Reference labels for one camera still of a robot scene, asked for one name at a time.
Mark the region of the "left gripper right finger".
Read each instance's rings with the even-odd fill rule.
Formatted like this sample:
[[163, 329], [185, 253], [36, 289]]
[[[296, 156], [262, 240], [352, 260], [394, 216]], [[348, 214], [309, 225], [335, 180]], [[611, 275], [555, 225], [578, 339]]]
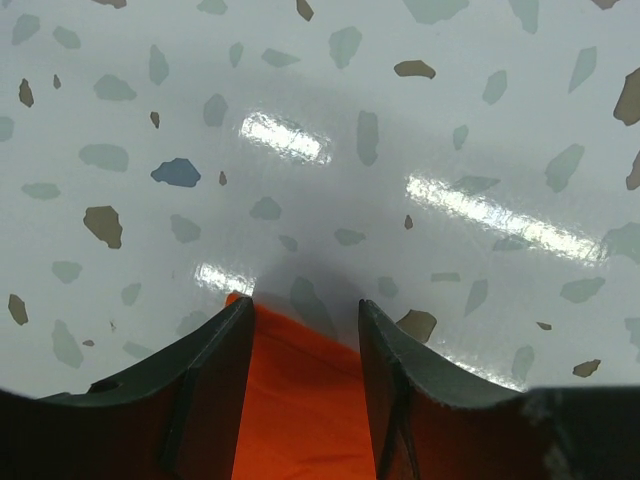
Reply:
[[636, 479], [639, 389], [518, 392], [450, 362], [371, 300], [358, 309], [379, 479]]

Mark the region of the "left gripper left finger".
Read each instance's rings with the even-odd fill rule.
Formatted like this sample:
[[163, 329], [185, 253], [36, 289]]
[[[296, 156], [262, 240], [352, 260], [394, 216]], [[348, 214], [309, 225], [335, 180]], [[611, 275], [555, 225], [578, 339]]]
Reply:
[[240, 297], [84, 394], [2, 392], [2, 478], [231, 478], [254, 331]]

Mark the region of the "orange t-shirt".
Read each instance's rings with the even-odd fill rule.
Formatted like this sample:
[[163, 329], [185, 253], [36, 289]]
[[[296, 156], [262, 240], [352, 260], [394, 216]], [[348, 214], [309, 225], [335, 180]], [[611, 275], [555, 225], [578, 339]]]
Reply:
[[232, 477], [375, 476], [359, 355], [258, 305]]

